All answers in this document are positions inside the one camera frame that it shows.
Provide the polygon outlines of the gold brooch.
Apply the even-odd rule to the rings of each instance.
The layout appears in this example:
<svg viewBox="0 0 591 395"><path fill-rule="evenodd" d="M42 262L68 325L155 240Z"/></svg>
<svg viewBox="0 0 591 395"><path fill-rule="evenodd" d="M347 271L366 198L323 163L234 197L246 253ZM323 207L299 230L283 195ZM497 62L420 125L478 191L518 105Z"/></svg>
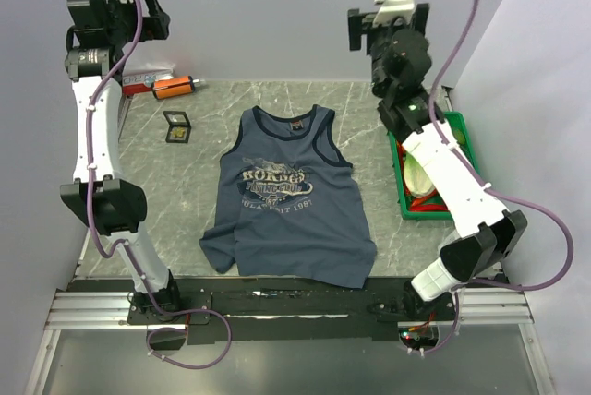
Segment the gold brooch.
<svg viewBox="0 0 591 395"><path fill-rule="evenodd" d="M185 128L176 128L172 132L172 137L174 139L184 139L186 132L187 132L187 130Z"/></svg>

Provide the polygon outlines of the blue sleeveless shirt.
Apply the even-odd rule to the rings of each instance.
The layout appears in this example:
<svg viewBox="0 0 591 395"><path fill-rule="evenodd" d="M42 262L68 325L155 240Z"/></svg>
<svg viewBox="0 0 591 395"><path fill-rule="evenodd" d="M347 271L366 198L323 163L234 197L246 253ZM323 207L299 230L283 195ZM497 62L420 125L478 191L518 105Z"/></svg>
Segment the blue sleeveless shirt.
<svg viewBox="0 0 591 395"><path fill-rule="evenodd" d="M335 112L243 112L220 159L213 226L199 245L219 273L364 286L377 255L353 165L333 141Z"/></svg>

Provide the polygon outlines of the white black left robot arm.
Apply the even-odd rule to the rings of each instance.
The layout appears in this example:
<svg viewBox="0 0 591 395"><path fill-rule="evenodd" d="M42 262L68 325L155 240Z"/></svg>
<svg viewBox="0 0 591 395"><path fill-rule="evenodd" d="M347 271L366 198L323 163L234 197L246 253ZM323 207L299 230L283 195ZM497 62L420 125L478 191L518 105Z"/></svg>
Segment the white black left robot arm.
<svg viewBox="0 0 591 395"><path fill-rule="evenodd" d="M60 187L64 204L90 230L102 257L119 253L135 291L131 304L142 314L171 323L183 301L172 272L163 264L144 224L147 198L127 181L118 151L122 75L129 44L164 40L169 16L157 0L66 0L73 19L66 34L65 67L78 110L78 155L73 179ZM110 248L99 245L106 237Z"/></svg>

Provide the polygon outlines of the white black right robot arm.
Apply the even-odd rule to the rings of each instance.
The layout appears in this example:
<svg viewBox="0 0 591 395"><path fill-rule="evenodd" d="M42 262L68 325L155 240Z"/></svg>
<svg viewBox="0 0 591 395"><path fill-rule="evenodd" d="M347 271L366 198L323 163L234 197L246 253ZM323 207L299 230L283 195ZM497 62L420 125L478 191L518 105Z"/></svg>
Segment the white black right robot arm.
<svg viewBox="0 0 591 395"><path fill-rule="evenodd" d="M509 211L472 175L442 110L429 102L423 80L431 68L426 26L429 5L407 11L347 13L349 48L371 58L371 90L381 122L425 171L451 213L458 233L439 257L404 284L407 316L424 319L442 296L509 254L527 220Z"/></svg>

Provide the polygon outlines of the red white cardboard box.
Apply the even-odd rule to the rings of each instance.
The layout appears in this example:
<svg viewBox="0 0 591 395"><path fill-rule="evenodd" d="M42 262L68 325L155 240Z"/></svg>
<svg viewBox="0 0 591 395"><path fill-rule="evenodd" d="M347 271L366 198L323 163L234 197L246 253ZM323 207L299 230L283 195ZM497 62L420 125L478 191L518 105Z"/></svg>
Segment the red white cardboard box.
<svg viewBox="0 0 591 395"><path fill-rule="evenodd" d="M126 74L122 78L122 92L125 96L150 92L156 81L171 79L174 75L170 68Z"/></svg>

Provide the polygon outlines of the orange cylinder tool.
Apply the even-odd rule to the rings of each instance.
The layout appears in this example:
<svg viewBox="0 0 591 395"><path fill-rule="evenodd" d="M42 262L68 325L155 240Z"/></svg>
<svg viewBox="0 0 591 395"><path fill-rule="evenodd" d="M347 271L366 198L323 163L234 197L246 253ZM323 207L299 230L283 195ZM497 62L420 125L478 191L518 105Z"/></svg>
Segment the orange cylinder tool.
<svg viewBox="0 0 591 395"><path fill-rule="evenodd" d="M151 85L152 95L159 101L195 93L206 85L200 78L184 76L154 81Z"/></svg>

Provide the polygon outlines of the green plastic bin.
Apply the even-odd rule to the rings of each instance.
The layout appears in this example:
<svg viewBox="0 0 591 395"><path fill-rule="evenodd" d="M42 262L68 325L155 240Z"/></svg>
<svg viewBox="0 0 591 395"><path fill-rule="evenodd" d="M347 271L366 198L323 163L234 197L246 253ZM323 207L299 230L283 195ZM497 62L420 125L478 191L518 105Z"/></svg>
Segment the green plastic bin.
<svg viewBox="0 0 591 395"><path fill-rule="evenodd" d="M478 173L480 173L475 151L473 149L472 141L467 130L464 116L459 112L446 112L444 115L447 121L449 122L451 128L457 127L464 132L466 137L466 145L459 146L466 158L471 162L475 170ZM406 152L391 134L388 134L388 137L392 151L392 167L396 178L397 190L399 195L398 202L400 204L402 218L404 220L409 221L451 221L452 215L449 212L449 210L447 212L411 212L409 210L412 201L416 199L416 197L412 197L409 194L404 184L403 165ZM433 193L429 194L427 198L435 202L444 203L444 201L442 200L442 198L436 190Z"/></svg>

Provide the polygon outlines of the green toy pepper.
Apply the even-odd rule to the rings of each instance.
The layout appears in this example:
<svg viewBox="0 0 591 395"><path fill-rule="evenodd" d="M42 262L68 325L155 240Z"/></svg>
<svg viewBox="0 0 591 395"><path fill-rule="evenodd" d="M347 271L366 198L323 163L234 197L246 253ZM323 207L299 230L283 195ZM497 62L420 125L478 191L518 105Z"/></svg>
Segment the green toy pepper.
<svg viewBox="0 0 591 395"><path fill-rule="evenodd" d="M466 145L466 137L464 132L457 127L453 127L452 128L452 134L454 136L454 138L456 139L457 143L461 146L465 146Z"/></svg>

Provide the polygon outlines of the toy lettuce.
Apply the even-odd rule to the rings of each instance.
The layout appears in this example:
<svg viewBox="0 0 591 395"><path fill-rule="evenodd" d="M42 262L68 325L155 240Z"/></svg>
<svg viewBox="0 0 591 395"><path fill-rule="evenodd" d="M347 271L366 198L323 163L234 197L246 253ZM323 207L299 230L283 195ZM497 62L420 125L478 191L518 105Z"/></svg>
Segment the toy lettuce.
<svg viewBox="0 0 591 395"><path fill-rule="evenodd" d="M424 198L435 191L435 186L419 162L410 154L404 157L404 184L414 198Z"/></svg>

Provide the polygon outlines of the red toy chili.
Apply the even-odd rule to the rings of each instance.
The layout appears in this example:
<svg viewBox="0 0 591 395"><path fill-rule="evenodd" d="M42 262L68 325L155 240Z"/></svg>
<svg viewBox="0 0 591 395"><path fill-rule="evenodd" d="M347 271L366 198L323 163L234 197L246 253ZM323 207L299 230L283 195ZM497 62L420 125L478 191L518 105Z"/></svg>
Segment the red toy chili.
<svg viewBox="0 0 591 395"><path fill-rule="evenodd" d="M448 208L444 203L435 202L427 197L422 197L414 199L409 210L411 212L447 212Z"/></svg>

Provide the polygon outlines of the black rectangular frame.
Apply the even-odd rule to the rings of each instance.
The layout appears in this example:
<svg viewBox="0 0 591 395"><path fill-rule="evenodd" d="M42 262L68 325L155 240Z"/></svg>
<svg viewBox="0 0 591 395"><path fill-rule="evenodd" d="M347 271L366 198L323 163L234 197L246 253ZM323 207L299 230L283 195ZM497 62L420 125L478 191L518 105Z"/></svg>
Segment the black rectangular frame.
<svg viewBox="0 0 591 395"><path fill-rule="evenodd" d="M163 116L168 124L165 142L169 144L187 144L192 129L187 113L184 111L163 111ZM172 137L172 132L176 128L185 128L187 130L184 139L174 139Z"/></svg>

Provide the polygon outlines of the aluminium frame rail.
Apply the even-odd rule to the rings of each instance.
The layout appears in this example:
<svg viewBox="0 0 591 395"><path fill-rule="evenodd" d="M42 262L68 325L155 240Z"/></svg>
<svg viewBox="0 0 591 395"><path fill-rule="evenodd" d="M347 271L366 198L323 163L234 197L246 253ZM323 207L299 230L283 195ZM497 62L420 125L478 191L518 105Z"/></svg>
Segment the aluminium frame rail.
<svg viewBox="0 0 591 395"><path fill-rule="evenodd" d="M46 330L161 328L157 320L132 316L126 292L58 292L49 310ZM503 289L469 288L460 292L459 323L470 325L532 324L534 317L523 293Z"/></svg>

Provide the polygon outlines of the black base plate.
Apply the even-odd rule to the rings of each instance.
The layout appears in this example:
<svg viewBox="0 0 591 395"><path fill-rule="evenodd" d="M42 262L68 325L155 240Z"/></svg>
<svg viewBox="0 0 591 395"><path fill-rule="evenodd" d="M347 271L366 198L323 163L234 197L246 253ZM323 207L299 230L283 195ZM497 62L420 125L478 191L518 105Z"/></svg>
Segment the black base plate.
<svg viewBox="0 0 591 395"><path fill-rule="evenodd" d="M402 307L407 278L370 278L360 290L295 278L181 278L176 280L181 306L170 317L142 314L161 328L141 330L158 351L182 344L209 345L228 340L287 341L364 339L414 340L433 336L438 327L462 326L460 301L442 296L429 314L409 317ZM59 292L126 292L129 280L73 281Z"/></svg>

